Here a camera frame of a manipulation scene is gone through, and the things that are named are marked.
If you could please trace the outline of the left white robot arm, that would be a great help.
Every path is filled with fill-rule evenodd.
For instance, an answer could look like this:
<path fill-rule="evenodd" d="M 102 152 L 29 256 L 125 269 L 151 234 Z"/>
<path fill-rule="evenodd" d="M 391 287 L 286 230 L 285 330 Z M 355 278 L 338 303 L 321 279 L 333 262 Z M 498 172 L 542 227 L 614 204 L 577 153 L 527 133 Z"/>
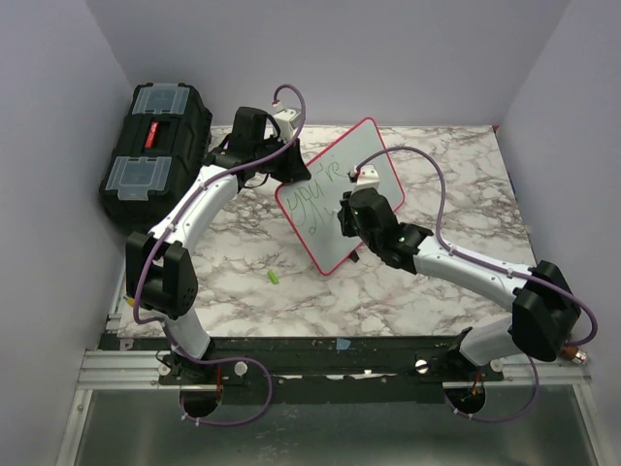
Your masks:
<path fill-rule="evenodd" d="M 207 154 L 177 205 L 148 233 L 132 233 L 125 246 L 126 294 L 139 324 L 161 324 L 181 370 L 194 383 L 214 374 L 212 338 L 194 308 L 198 279 L 192 255 L 216 215 L 247 182 L 263 174 L 281 183 L 307 181 L 299 135 L 306 109 L 279 100 L 271 113 L 240 107 L 231 131 Z"/>

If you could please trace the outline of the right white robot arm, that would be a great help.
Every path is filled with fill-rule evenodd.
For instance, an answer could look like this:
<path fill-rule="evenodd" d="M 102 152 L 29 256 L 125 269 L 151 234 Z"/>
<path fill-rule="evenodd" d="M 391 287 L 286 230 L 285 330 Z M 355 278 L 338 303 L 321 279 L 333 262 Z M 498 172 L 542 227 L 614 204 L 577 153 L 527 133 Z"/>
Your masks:
<path fill-rule="evenodd" d="M 559 267 L 468 261 L 446 250 L 431 230 L 400 222 L 387 199 L 374 188 L 347 192 L 338 219 L 345 237 L 358 237 L 381 261 L 398 270 L 459 285 L 507 311 L 492 323 L 463 330 L 446 356 L 446 368 L 465 381 L 494 359 L 524 353 L 554 361 L 568 341 L 580 310 Z"/>

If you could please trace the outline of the pink-framed whiteboard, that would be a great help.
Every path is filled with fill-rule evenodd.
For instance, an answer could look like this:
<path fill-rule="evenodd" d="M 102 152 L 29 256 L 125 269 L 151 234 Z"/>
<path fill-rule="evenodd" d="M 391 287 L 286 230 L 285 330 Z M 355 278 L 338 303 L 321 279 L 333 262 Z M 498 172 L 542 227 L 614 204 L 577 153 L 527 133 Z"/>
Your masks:
<path fill-rule="evenodd" d="M 338 212 L 354 189 L 348 173 L 366 157 L 385 148 L 374 119 L 366 117 L 307 163 L 311 179 L 280 185 L 278 206 L 318 271 L 328 276 L 362 241 L 342 234 Z"/>

